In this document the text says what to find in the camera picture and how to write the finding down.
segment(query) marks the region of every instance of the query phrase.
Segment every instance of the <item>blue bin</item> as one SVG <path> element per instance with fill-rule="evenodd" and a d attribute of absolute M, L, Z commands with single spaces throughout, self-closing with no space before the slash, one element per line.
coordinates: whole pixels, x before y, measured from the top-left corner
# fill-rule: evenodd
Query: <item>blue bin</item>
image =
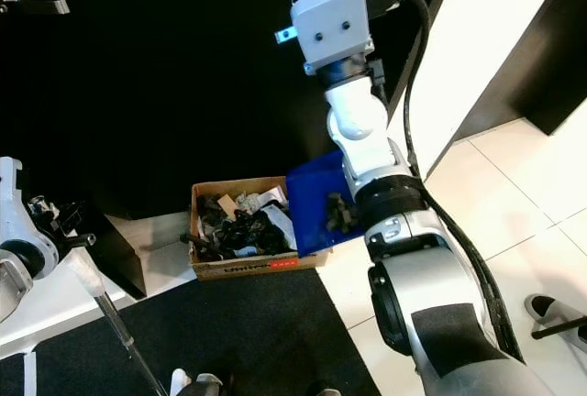
<path fill-rule="evenodd" d="M 287 175 L 290 214 L 299 257 L 364 234 L 360 226 L 348 234 L 326 229 L 330 193 L 340 193 L 345 201 L 353 203 L 342 172 L 342 156 L 342 151 L 334 151 L 307 162 Z"/>

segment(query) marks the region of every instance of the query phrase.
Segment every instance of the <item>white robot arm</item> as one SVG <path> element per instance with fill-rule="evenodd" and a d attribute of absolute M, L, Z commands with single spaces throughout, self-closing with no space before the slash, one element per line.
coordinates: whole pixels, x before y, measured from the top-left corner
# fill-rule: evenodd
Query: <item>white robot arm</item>
<path fill-rule="evenodd" d="M 365 59 L 374 50 L 366 0 L 292 2 L 293 26 L 276 38 L 297 35 L 306 74 L 325 88 L 328 132 L 344 153 L 343 171 L 367 230 L 372 301 L 383 340 L 412 356 L 429 395 L 553 394 L 523 363 L 491 272 L 426 191 L 415 153 L 408 164 L 387 137 L 387 113 L 371 93 Z M 498 345 L 484 329 L 488 314 Z"/>

